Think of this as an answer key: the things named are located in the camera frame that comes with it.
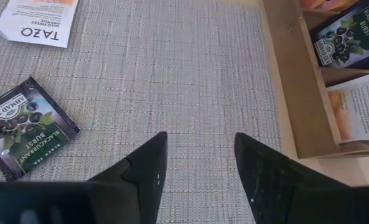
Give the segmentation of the wooden tea organizer box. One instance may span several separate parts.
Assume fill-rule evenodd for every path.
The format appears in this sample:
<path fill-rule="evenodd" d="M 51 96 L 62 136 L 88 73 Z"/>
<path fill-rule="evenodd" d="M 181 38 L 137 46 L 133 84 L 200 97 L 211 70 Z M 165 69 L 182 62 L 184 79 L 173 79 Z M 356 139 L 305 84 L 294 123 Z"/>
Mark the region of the wooden tea organizer box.
<path fill-rule="evenodd" d="M 303 9 L 299 0 L 258 0 L 283 138 L 305 158 L 369 156 L 369 142 L 340 143 L 327 86 L 369 74 L 369 69 L 320 68 L 309 35 L 335 15 Z"/>

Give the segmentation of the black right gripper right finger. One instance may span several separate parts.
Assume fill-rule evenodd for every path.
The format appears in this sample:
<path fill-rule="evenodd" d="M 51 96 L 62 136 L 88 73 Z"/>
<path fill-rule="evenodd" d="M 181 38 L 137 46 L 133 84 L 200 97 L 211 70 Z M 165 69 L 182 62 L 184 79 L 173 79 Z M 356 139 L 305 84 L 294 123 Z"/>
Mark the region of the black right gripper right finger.
<path fill-rule="evenodd" d="M 256 224 L 369 224 L 369 186 L 343 184 L 245 133 L 234 151 Z"/>

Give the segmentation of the white Tazo tea packet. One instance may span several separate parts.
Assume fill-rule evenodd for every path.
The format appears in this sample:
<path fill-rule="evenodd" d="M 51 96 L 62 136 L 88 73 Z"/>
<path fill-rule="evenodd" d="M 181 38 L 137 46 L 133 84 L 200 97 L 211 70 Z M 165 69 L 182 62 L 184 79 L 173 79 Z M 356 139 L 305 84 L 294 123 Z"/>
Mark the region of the white Tazo tea packet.
<path fill-rule="evenodd" d="M 8 41 L 67 48 L 79 0 L 9 0 L 0 15 Z"/>
<path fill-rule="evenodd" d="M 327 88 L 340 142 L 369 141 L 369 74 Z"/>

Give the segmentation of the black blackcurrant tea packet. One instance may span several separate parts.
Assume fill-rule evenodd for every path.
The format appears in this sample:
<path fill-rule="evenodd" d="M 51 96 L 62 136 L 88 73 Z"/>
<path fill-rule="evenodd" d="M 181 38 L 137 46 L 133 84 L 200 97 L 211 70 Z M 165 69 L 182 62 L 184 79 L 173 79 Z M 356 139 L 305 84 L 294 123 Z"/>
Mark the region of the black blackcurrant tea packet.
<path fill-rule="evenodd" d="M 73 119 L 29 77 L 0 96 L 0 171 L 7 181 L 22 178 L 79 131 Z"/>
<path fill-rule="evenodd" d="M 309 33 L 320 67 L 369 68 L 369 0 L 359 0 Z"/>

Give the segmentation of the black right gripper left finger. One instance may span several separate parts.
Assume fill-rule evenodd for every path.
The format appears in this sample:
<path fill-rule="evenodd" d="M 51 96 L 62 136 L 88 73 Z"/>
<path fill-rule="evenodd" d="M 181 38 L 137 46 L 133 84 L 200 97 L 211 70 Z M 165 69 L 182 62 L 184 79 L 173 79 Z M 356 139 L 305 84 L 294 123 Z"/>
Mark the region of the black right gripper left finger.
<path fill-rule="evenodd" d="M 83 182 L 0 182 L 0 224 L 156 224 L 168 135 Z"/>

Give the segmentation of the grey woven placemat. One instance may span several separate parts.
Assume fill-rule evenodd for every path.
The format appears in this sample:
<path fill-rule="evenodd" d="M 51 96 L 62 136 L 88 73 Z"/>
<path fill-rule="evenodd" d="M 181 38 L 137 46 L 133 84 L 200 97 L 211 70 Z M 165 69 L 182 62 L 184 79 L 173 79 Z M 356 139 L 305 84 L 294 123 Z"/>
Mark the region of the grey woven placemat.
<path fill-rule="evenodd" d="M 88 180 L 165 131 L 157 224 L 255 224 L 234 142 L 281 148 L 268 64 L 256 0 L 79 0 L 65 49 L 0 34 L 0 95 L 34 77 L 80 128 L 24 180 Z"/>

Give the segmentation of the orange peach tea packet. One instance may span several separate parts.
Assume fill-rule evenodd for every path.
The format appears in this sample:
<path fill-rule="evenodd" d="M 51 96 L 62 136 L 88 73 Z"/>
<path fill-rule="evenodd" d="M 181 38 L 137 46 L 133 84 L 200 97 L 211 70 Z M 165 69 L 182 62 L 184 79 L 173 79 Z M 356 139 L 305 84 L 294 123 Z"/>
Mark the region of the orange peach tea packet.
<path fill-rule="evenodd" d="M 299 0 L 299 3 L 303 9 L 340 12 L 358 1 L 359 0 Z"/>

